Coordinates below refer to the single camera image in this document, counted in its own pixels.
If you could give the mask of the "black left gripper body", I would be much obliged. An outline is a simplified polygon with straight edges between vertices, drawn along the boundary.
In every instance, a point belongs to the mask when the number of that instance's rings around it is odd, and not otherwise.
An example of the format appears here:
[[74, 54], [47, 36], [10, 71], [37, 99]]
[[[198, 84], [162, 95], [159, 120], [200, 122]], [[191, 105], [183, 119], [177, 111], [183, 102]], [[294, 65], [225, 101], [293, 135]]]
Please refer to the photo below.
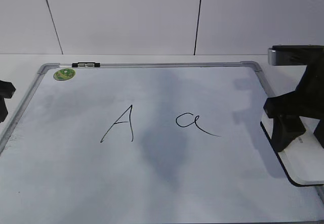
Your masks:
[[11, 99], [15, 91], [11, 82], [0, 81], [0, 122], [4, 122], [8, 115], [5, 99]]

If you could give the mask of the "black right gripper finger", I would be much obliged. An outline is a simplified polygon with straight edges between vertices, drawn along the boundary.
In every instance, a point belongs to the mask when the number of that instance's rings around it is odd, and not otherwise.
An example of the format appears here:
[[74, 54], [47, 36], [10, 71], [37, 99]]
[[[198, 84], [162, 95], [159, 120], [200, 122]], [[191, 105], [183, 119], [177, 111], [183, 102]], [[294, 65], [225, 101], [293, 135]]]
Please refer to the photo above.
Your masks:
[[319, 121], [313, 134], [318, 140], [318, 142], [320, 143], [320, 145], [322, 146], [322, 148], [324, 148], [324, 121], [323, 120]]
[[271, 146], [275, 152], [283, 151], [294, 139], [303, 135], [306, 128], [299, 116], [274, 117]]

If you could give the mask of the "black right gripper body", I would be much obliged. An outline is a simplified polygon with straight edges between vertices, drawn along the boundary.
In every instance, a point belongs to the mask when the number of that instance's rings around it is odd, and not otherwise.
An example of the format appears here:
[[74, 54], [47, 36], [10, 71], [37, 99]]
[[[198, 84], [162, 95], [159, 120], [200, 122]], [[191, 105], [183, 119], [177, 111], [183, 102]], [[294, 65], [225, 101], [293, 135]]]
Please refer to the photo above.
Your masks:
[[323, 120], [323, 55], [307, 64], [294, 91], [268, 98], [263, 107], [268, 118]]

